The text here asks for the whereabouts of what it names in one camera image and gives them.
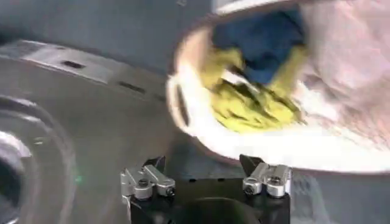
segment metal surface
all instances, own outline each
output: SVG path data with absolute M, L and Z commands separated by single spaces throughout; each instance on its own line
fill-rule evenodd
M 118 174 L 167 152 L 177 134 L 164 80 L 128 67 L 103 85 L 6 58 L 0 71 L 0 129 L 31 152 L 20 223 L 126 223 Z
M 172 197 L 175 195 L 175 181 L 166 177 L 153 165 L 143 167 L 145 174 L 150 178 L 151 182 L 156 184 L 157 192 L 161 196 Z
M 0 0 L 0 41 L 57 43 L 166 75 L 180 38 L 177 0 Z
M 268 169 L 268 164 L 260 163 L 249 177 L 243 179 L 243 190 L 246 194 L 260 194 Z
M 121 173 L 122 202 L 127 203 L 127 197 L 134 196 L 146 200 L 153 194 L 153 186 L 144 173 L 137 170 L 125 169 Z
M 284 165 L 274 167 L 272 173 L 266 179 L 267 192 L 273 197 L 282 197 L 290 190 L 288 181 L 291 177 L 291 169 Z

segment bolt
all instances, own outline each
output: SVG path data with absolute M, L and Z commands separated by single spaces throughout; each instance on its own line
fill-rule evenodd
M 149 181 L 146 178 L 142 178 L 138 181 L 138 185 L 140 187 L 147 187 L 148 184 L 149 184 Z
M 165 191 L 166 195 L 169 196 L 169 197 L 173 197 L 175 196 L 175 189 L 173 187 L 169 187 L 166 191 Z
M 251 186 L 247 186 L 244 188 L 244 193 L 246 195 L 253 195 L 254 194 L 254 189 Z

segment metal clamp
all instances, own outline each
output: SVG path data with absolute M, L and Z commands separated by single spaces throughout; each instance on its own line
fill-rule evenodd
M 121 186 L 123 202 L 127 203 L 127 197 L 134 196 L 138 200 L 147 200 L 153 194 L 153 186 L 144 173 L 125 169 L 121 173 Z
M 144 166 L 143 171 L 151 182 L 156 184 L 159 195 L 166 197 L 175 196 L 176 184 L 173 179 L 166 177 L 152 165 Z
M 122 202 L 128 203 L 131 196 L 138 200 L 147 200 L 153 196 L 154 186 L 161 196 L 175 196 L 175 181 L 164 176 L 153 165 L 144 166 L 141 171 L 125 169 L 121 173 Z
M 283 197 L 289 193 L 289 182 L 291 182 L 291 169 L 285 165 L 272 167 L 273 171 L 267 176 L 267 193 L 275 198 Z
M 261 192 L 261 185 L 268 172 L 269 166 L 266 163 L 259 163 L 252 174 L 243 180 L 243 190 L 246 195 L 256 195 Z
M 260 194 L 264 184 L 271 197 L 280 198 L 289 193 L 290 182 L 291 169 L 288 166 L 259 163 L 252 174 L 243 179 L 243 191 L 248 196 Z

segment stainless steel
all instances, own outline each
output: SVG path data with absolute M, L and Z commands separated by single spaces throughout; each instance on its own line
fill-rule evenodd
M 16 53 L 0 58 L 0 131 L 26 149 L 14 151 L 25 172 L 19 222 L 128 223 L 118 174 L 165 155 L 179 134 L 164 78 L 126 66 L 104 84 Z
M 286 186 L 291 176 L 290 173 L 291 169 L 288 166 L 277 165 L 274 167 L 274 170 L 266 178 L 267 193 L 272 197 L 279 198 L 289 192 Z
M 176 188 L 175 180 L 166 177 L 152 165 L 144 166 L 143 170 L 151 182 L 156 184 L 159 195 L 166 197 L 174 196 Z
M 268 170 L 268 164 L 259 163 L 252 174 L 243 179 L 243 191 L 248 195 L 260 194 L 261 185 L 264 183 L 264 178 Z
M 121 184 L 122 199 L 124 203 L 127 203 L 126 198 L 132 195 L 139 200 L 146 200 L 153 195 L 154 185 L 141 171 L 126 169 L 124 173 L 121 174 Z

